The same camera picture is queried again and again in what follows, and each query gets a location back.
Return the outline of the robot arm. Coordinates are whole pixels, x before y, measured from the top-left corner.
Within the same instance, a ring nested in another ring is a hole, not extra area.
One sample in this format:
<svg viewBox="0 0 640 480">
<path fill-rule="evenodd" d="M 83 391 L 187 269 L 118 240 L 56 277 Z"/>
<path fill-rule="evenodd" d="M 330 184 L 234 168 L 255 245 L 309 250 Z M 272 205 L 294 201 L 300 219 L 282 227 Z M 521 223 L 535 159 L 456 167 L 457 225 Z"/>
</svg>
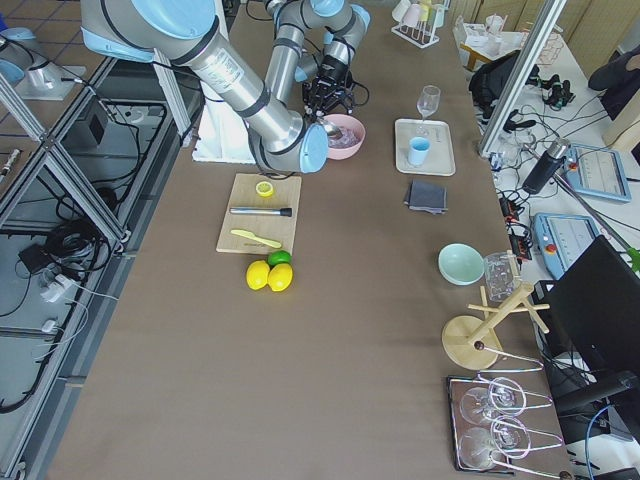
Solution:
<svg viewBox="0 0 640 480">
<path fill-rule="evenodd" d="M 349 1 L 266 1 L 274 42 L 266 85 L 281 102 L 302 86 L 305 115 L 319 118 L 337 107 L 353 111 L 356 50 L 371 16 Z"/>
<path fill-rule="evenodd" d="M 326 163 L 328 136 L 275 98 L 220 33 L 213 1 L 82 1 L 85 45 L 142 63 L 156 51 L 187 67 L 243 119 L 256 164 L 271 172 L 315 173 Z"/>
</svg>

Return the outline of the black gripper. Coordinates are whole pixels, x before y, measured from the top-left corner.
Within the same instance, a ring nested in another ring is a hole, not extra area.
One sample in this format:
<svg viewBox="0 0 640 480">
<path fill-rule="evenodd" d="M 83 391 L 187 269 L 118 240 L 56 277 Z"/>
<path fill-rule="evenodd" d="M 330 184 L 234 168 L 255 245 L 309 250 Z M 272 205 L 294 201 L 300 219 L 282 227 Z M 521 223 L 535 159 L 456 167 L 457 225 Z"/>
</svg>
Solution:
<svg viewBox="0 0 640 480">
<path fill-rule="evenodd" d="M 346 114 L 355 108 L 355 82 L 350 74 L 343 81 L 316 77 L 302 83 L 302 99 L 307 117 L 317 118 L 341 107 Z"/>
</svg>

